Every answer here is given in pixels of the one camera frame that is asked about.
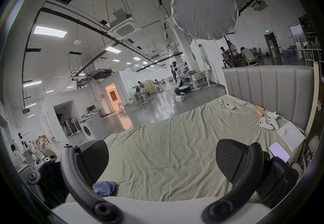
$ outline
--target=round diffuser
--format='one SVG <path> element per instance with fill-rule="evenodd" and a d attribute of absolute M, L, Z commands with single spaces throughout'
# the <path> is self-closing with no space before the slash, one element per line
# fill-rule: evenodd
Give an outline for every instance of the round diffuser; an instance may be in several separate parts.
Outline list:
<path fill-rule="evenodd" d="M 171 13 L 182 31 L 204 40 L 223 38 L 238 18 L 235 0 L 172 0 Z"/>

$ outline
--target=gray headboard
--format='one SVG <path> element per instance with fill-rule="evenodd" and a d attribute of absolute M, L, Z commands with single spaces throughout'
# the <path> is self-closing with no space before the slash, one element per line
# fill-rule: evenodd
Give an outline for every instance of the gray headboard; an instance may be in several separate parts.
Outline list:
<path fill-rule="evenodd" d="M 282 117 L 306 130 L 314 107 L 317 63 L 314 63 L 314 68 L 289 65 L 223 68 L 223 74 L 227 94 L 271 112 L 277 111 Z"/>

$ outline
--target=beige bed sheet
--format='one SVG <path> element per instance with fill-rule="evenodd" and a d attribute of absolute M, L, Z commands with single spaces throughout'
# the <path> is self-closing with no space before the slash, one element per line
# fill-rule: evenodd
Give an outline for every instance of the beige bed sheet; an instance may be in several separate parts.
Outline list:
<path fill-rule="evenodd" d="M 233 104 L 230 110 L 225 103 Z M 233 139 L 263 150 L 278 141 L 291 153 L 275 130 L 259 127 L 257 107 L 230 95 L 196 109 L 146 126 L 109 136 L 109 164 L 99 181 L 115 181 L 119 197 L 147 201 L 178 201 L 222 197 L 231 189 L 217 167 L 220 139 Z M 287 121 L 278 119 L 279 126 Z"/>

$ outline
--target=smartphone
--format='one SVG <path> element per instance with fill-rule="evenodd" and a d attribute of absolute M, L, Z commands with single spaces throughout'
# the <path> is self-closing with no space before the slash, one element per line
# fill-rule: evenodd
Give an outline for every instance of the smartphone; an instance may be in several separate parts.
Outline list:
<path fill-rule="evenodd" d="M 270 145 L 269 150 L 273 156 L 281 158 L 285 163 L 290 159 L 290 155 L 277 141 Z"/>

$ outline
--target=white game controller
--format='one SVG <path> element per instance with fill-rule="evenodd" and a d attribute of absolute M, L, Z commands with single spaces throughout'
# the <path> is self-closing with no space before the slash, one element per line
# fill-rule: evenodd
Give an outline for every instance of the white game controller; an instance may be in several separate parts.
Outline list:
<path fill-rule="evenodd" d="M 279 130 L 279 124 L 276 121 L 277 117 L 279 116 L 278 114 L 276 114 L 277 112 L 271 113 L 271 112 L 267 112 L 267 115 L 269 116 L 268 118 L 268 123 L 273 125 L 274 128 L 276 130 Z"/>
<path fill-rule="evenodd" d="M 273 130 L 273 125 L 267 124 L 265 117 L 261 117 L 259 121 L 259 126 L 265 129 Z"/>

